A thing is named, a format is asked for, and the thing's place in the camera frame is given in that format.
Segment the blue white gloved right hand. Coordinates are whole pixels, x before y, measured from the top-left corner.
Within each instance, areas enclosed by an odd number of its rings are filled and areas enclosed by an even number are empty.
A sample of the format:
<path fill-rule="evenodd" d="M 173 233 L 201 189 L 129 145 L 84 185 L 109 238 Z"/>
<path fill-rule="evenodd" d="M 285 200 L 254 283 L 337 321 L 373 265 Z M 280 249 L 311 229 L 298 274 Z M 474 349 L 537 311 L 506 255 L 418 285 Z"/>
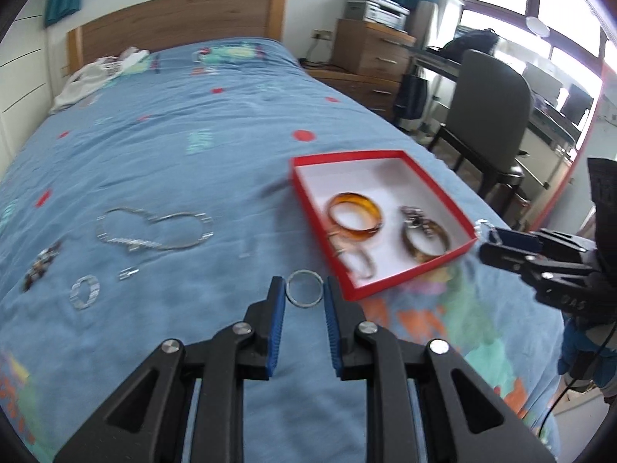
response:
<path fill-rule="evenodd" d="M 616 324 L 592 327 L 575 317 L 565 320 L 557 372 L 581 389 L 593 382 L 605 398 L 616 395 Z"/>

